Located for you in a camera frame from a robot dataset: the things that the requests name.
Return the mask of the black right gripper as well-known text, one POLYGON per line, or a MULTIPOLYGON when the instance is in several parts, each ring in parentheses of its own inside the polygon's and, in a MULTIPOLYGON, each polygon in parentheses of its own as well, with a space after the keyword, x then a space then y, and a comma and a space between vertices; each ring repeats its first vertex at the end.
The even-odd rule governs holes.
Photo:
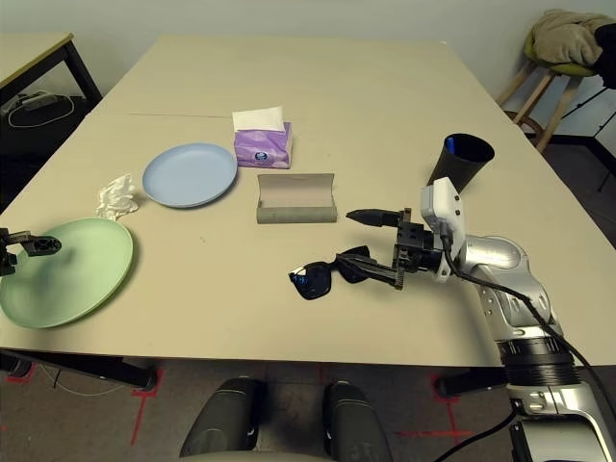
POLYGON ((387 211, 382 209, 359 209, 348 212, 346 217, 361 224, 374 227, 397 227, 393 265, 387 267, 373 258, 360 254, 336 255, 336 260, 363 276, 389 284, 401 290, 404 275, 417 271, 433 274, 440 272, 442 250, 434 246, 434 234, 420 223, 411 221, 412 210, 387 211))

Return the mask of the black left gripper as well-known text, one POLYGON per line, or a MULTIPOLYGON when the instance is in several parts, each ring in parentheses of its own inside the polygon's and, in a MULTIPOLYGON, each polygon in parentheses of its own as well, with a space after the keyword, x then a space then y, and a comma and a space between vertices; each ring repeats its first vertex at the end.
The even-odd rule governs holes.
POLYGON ((0 230, 1 242, 1 275, 10 275, 15 273, 17 264, 16 256, 7 250, 7 247, 13 244, 20 244, 29 257, 49 256, 59 252, 62 248, 62 243, 51 236, 34 236, 26 233, 22 236, 21 232, 10 233, 7 228, 0 230))

